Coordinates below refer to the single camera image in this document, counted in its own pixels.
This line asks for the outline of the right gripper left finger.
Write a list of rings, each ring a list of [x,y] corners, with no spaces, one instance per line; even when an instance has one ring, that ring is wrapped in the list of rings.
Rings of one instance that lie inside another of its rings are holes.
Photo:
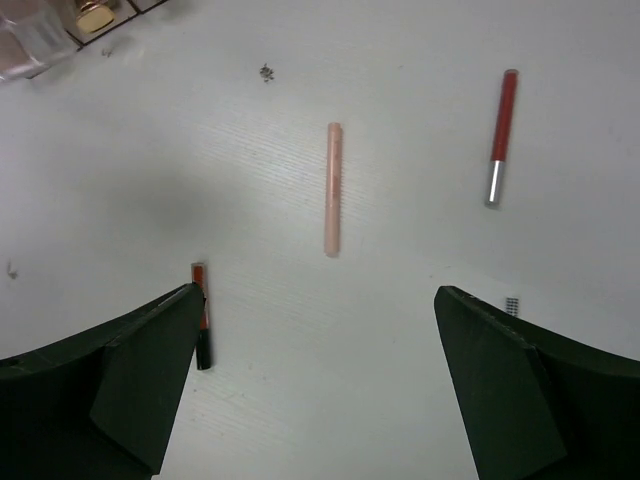
[[[205,297],[185,284],[121,317],[1,361],[4,479],[160,473]]]

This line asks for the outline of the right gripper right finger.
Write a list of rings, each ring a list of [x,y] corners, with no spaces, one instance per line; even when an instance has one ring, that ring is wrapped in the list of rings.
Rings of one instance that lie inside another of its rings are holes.
[[[638,478],[638,361],[454,286],[434,310],[479,478]]]

